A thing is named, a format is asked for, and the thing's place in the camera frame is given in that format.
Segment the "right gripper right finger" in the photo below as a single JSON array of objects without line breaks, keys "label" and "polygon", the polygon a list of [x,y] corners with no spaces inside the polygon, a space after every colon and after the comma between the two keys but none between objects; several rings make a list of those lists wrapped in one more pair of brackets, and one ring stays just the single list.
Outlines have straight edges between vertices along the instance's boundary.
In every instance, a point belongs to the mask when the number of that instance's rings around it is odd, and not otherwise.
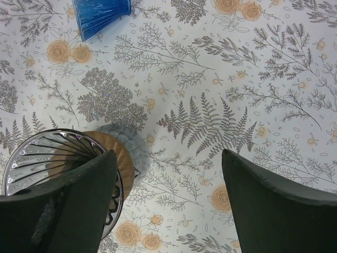
[{"label": "right gripper right finger", "polygon": [[336,195],[222,152],[242,252],[336,252]]}]

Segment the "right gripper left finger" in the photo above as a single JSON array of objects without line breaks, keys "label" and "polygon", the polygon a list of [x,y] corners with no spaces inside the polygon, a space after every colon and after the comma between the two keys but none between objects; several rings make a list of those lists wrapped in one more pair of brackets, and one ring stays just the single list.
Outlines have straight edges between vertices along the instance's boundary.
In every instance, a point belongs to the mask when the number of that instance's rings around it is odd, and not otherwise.
[{"label": "right gripper left finger", "polygon": [[1,252],[97,252],[117,174],[113,150],[1,196]]}]

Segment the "clear glass dripper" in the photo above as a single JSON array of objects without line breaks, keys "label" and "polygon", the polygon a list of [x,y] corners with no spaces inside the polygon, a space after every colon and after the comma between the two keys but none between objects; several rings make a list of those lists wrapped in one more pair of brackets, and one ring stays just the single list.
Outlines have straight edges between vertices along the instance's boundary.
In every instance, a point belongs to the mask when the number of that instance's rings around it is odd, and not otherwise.
[{"label": "clear glass dripper", "polygon": [[86,133],[71,129],[50,129],[29,137],[11,155],[3,177],[3,194],[48,181],[76,169],[107,148]]}]

